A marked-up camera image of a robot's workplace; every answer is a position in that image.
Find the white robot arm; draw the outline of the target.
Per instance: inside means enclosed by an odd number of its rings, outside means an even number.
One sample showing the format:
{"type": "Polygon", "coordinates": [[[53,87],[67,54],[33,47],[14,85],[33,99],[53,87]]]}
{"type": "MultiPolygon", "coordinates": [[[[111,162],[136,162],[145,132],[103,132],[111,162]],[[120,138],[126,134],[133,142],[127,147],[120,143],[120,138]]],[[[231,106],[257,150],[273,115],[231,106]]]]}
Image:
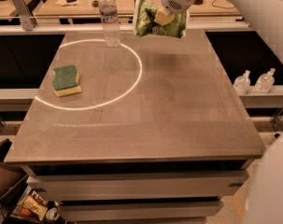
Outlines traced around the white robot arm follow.
{"type": "MultiPolygon", "coordinates": [[[[231,0],[283,63],[283,0],[231,0]]],[[[194,0],[161,0],[183,13],[194,0]]],[[[283,224],[283,134],[264,152],[245,205],[243,224],[283,224]]]]}

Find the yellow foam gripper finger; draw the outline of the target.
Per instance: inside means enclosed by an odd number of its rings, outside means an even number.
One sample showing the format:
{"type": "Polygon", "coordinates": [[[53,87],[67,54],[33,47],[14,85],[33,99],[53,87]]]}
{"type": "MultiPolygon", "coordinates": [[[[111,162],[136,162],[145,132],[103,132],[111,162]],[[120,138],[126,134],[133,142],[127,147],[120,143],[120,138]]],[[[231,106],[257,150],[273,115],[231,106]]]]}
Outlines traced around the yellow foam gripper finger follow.
{"type": "Polygon", "coordinates": [[[162,10],[158,10],[154,21],[161,26],[165,26],[166,24],[170,23],[174,17],[175,15],[173,13],[166,13],[162,10]]]}

